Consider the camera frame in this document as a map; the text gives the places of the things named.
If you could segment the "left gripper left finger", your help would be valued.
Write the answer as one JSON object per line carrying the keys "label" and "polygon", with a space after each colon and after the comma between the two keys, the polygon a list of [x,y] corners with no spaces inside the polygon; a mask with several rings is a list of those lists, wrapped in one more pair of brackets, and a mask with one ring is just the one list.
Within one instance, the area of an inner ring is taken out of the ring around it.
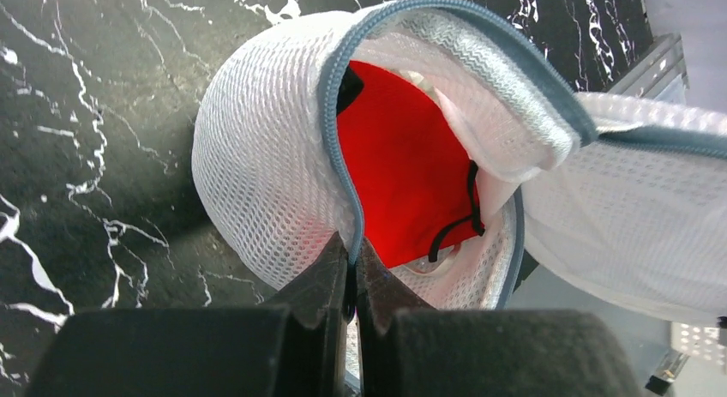
{"label": "left gripper left finger", "polygon": [[29,396],[341,396],[345,283],[338,234],[262,304],[70,317]]}

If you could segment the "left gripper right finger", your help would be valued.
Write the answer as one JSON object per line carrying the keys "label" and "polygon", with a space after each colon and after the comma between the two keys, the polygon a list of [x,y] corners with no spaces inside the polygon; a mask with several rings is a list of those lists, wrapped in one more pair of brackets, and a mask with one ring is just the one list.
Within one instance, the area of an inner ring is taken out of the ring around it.
{"label": "left gripper right finger", "polygon": [[576,310],[438,310],[369,243],[357,260],[365,396],[638,396],[616,337]]}

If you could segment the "red bra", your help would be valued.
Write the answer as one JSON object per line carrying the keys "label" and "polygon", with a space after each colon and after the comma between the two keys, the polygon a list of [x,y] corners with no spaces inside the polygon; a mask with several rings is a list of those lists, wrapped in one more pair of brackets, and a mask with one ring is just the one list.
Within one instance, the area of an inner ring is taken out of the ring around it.
{"label": "red bra", "polygon": [[436,262],[442,250],[484,234],[478,166],[428,94],[392,71],[352,61],[338,101],[339,144],[364,236],[387,268]]}

